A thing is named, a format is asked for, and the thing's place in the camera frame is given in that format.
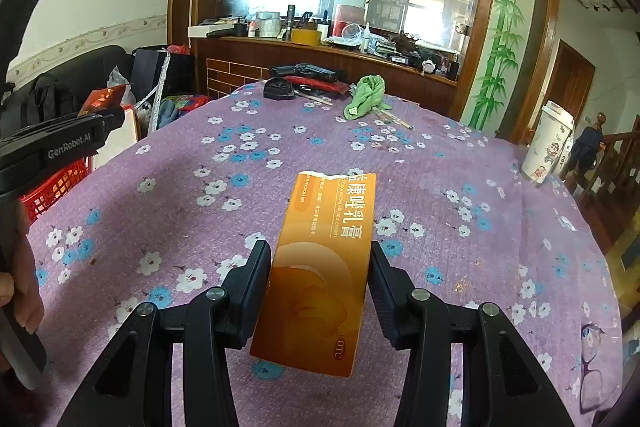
orange medicine box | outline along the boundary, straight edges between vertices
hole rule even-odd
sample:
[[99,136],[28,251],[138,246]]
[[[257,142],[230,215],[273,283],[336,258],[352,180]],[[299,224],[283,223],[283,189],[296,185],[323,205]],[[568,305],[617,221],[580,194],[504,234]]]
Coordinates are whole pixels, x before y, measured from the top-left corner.
[[298,175],[255,328],[254,357],[351,376],[375,196],[375,174]]

red basket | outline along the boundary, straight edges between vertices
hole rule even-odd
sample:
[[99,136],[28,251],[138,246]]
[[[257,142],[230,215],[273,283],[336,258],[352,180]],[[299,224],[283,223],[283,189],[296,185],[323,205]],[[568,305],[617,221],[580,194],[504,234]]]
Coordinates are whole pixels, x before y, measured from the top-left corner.
[[38,216],[64,196],[69,189],[78,185],[89,174],[85,159],[79,159],[66,168],[56,172],[40,187],[22,197],[27,207],[29,221],[33,223]]

purple tablecloth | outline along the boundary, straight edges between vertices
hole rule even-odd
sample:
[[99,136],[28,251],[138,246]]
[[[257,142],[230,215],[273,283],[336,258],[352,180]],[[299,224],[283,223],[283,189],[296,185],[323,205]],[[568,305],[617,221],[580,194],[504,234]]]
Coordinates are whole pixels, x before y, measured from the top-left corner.
[[[547,371],[576,425],[610,405],[622,375],[620,316],[604,258],[574,200],[518,173],[522,150],[388,97],[415,128],[334,107],[263,99],[262,85],[207,104],[91,174],[31,228],[52,360],[39,391],[60,418],[118,325],[142,301],[190,301],[274,248],[296,174],[376,172],[373,239],[415,285],[470,307],[496,302]],[[591,330],[581,330],[592,324]],[[602,385],[581,386],[584,349]],[[408,355],[382,336],[367,295],[354,375],[332,378],[227,351],[240,425],[392,425]],[[183,425],[174,362],[175,425]],[[461,353],[449,424],[460,420]]]

green cloth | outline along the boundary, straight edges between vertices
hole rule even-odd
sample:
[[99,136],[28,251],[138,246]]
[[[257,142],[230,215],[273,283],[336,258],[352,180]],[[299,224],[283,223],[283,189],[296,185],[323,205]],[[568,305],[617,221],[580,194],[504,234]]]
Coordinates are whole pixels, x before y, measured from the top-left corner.
[[374,107],[391,109],[390,105],[383,102],[385,97],[385,79],[379,74],[363,76],[356,86],[353,101],[344,108],[344,117],[347,120],[362,118]]

silver bolt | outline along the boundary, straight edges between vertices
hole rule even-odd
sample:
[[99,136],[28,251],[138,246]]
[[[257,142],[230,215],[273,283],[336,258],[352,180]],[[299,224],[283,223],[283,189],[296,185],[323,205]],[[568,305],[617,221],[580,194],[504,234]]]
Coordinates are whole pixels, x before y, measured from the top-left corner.
[[482,311],[490,317],[495,317],[495,315],[500,313],[500,308],[498,308],[498,306],[492,302],[485,302],[482,305]]
[[220,286],[213,286],[207,290],[207,299],[212,301],[219,301],[226,295],[226,290]]
[[428,301],[431,294],[423,288],[416,288],[411,292],[411,296],[417,301]]
[[146,317],[154,312],[154,306],[150,302],[143,302],[136,308],[136,313],[141,317]]

